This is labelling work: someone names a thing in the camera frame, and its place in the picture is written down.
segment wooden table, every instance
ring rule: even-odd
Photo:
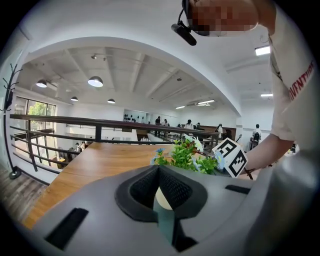
[[[23,224],[32,228],[51,207],[64,200],[84,185],[133,169],[150,165],[155,150],[164,148],[164,156],[171,145],[129,145],[92,143],[79,154],[43,192]]]

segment black mesh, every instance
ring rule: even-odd
[[[130,194],[140,204],[153,209],[154,198],[159,187],[159,172],[154,170],[130,187]]]
[[[165,171],[160,171],[160,187],[173,210],[183,205],[192,195],[191,187]]]

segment black metal railing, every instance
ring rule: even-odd
[[[113,120],[103,120],[103,119],[90,119],[90,118],[80,118],[80,117],[69,117],[69,116],[40,116],[40,115],[24,115],[24,114],[11,114],[11,119],[18,119],[18,120],[26,120],[26,129],[10,126],[10,128],[19,130],[23,133],[10,135],[11,139],[15,141],[19,140],[27,144],[27,149],[23,149],[14,143],[11,145],[28,154],[30,158],[26,158],[21,156],[20,154],[13,152],[15,156],[18,158],[30,163],[33,165],[34,170],[37,172],[38,168],[44,169],[46,171],[59,174],[59,171],[55,169],[40,165],[35,158],[39,160],[48,161],[50,163],[55,163],[57,165],[66,166],[68,162],[60,162],[57,160],[53,160],[44,156],[33,152],[33,147],[40,147],[46,150],[51,150],[59,153],[66,154],[67,156],[71,155],[79,155],[80,152],[74,150],[66,150],[62,148],[53,148],[46,145],[41,145],[38,143],[32,142],[32,139],[35,137],[47,136],[53,138],[60,138],[60,139],[67,139],[67,140],[76,140],[76,141],[88,141],[88,142],[98,142],[98,143],[113,143],[113,144],[138,144],[138,145],[163,145],[163,144],[173,144],[173,137],[172,135],[175,134],[175,139],[181,140],[183,138],[183,134],[188,135],[198,135],[209,138],[210,145],[214,147],[218,144],[218,133],[217,132],[210,132],[210,131],[203,131],[203,130],[191,130],[191,129],[184,129],[178,127],[171,127],[171,126],[161,126],[161,125],[153,125],[153,124],[143,124],[143,123],[133,123],[133,122],[123,122],[123,121],[113,121]],[[77,125],[77,126],[90,126],[95,128],[95,137],[94,138],[83,138],[83,137],[75,137],[75,136],[67,136],[62,134],[55,134],[54,130],[31,130],[32,121],[35,122],[50,122],[50,123],[60,123],[66,124],[67,126],[70,125]],[[163,134],[163,141],[132,141],[132,140],[109,140],[109,139],[102,139],[102,130],[103,128],[109,129],[122,129],[123,132],[131,131],[132,129],[146,131],[147,133],[151,132],[158,132],[159,134]]]

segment black slot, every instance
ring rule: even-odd
[[[70,241],[80,224],[87,216],[88,211],[74,208],[53,231],[45,238],[53,246],[63,250]]]
[[[225,187],[226,190],[235,191],[238,193],[246,194],[248,195],[250,192],[250,188],[242,187],[242,186],[236,186],[236,185],[228,185]]]

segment shirt sleeve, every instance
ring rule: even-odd
[[[289,90],[282,80],[272,72],[274,112],[271,126],[271,134],[278,136],[281,140],[294,141],[295,137],[284,122],[282,112],[290,104]]]

